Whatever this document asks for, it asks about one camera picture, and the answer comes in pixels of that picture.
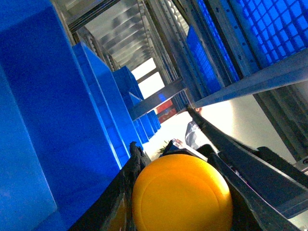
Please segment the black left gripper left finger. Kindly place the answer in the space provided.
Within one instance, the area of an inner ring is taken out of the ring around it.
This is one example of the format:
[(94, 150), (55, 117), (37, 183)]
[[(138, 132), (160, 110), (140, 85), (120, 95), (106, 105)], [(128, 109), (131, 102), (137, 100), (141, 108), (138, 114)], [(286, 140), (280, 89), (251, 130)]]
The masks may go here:
[(129, 145), (130, 159), (104, 190), (98, 200), (69, 228), (70, 231), (135, 231), (132, 218), (132, 191), (150, 158), (135, 141)]

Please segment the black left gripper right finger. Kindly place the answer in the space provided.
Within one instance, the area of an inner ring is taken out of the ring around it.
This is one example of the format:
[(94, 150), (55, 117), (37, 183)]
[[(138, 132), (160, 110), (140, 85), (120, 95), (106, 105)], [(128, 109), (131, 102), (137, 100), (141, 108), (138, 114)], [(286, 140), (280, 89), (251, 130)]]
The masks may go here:
[(297, 231), (290, 219), (308, 209), (308, 177), (267, 147), (250, 148), (190, 106), (187, 111), (218, 149), (206, 154), (231, 188), (236, 231)]

